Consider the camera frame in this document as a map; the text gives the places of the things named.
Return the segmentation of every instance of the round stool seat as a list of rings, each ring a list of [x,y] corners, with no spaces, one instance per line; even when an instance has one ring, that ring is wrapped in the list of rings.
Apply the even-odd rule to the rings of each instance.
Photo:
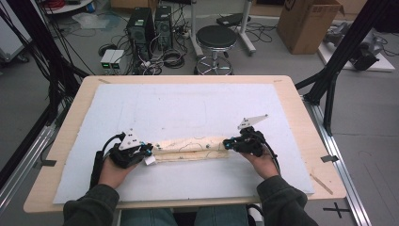
[[[205,48],[230,49],[237,41],[237,35],[226,26],[209,25],[197,32],[197,42]]]

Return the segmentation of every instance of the floor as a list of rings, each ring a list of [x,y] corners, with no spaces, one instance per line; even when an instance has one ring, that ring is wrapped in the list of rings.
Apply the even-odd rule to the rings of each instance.
[[[60,25],[70,29],[66,38],[86,64],[96,73],[102,74],[100,46],[107,44],[117,35],[123,35],[126,22],[120,17],[103,14],[110,20],[106,29],[81,30],[72,24],[66,15],[60,18]],[[215,24],[218,15],[201,17],[199,27]],[[252,23],[273,26],[276,18],[253,17]],[[241,41],[229,51],[230,62],[235,74],[286,74],[295,83],[308,78],[323,69],[324,64],[317,54],[289,54],[276,30],[265,31],[264,40],[254,42],[257,52],[248,56]],[[393,34],[377,34],[384,37],[386,49],[398,53],[399,37]],[[195,54],[191,43],[186,42],[188,52],[185,64],[179,70],[164,69],[162,74],[193,74]],[[74,64],[86,70],[86,66],[72,54]],[[387,56],[388,61],[399,68],[398,56]],[[3,168],[19,146],[24,136],[48,104],[48,83],[41,76],[35,63],[12,62],[0,69],[0,141],[2,144],[0,168]],[[355,72],[342,70],[337,81],[332,133],[342,153],[352,180],[373,225],[399,225],[399,71],[392,73]],[[310,88],[303,88],[305,94]],[[32,169],[16,195],[0,216],[1,225],[60,225],[62,214],[31,215],[23,210],[24,200],[38,175]],[[334,202],[347,209],[345,200],[309,202],[308,213],[321,225],[354,225],[348,212],[323,211],[334,208]]]

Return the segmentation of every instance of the person's left hand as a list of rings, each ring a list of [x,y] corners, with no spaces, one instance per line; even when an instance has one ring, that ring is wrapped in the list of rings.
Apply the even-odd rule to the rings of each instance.
[[[120,168],[108,156],[104,161],[98,184],[111,186],[112,188],[116,189],[118,186],[120,186],[120,184],[122,184],[126,175],[136,166],[137,164],[127,169]]]

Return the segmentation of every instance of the jeans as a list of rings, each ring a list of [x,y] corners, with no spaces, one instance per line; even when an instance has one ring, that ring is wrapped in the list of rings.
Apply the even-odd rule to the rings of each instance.
[[[220,205],[201,207],[195,226],[248,226],[247,209],[244,205]],[[177,226],[168,208],[123,210],[120,226]]]

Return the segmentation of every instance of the black cross mark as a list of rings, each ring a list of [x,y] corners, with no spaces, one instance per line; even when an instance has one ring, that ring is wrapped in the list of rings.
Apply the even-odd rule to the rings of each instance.
[[[323,208],[324,211],[336,211],[338,213],[338,217],[342,218],[341,212],[350,213],[350,209],[340,209],[338,208],[338,204],[334,202],[335,208]]]

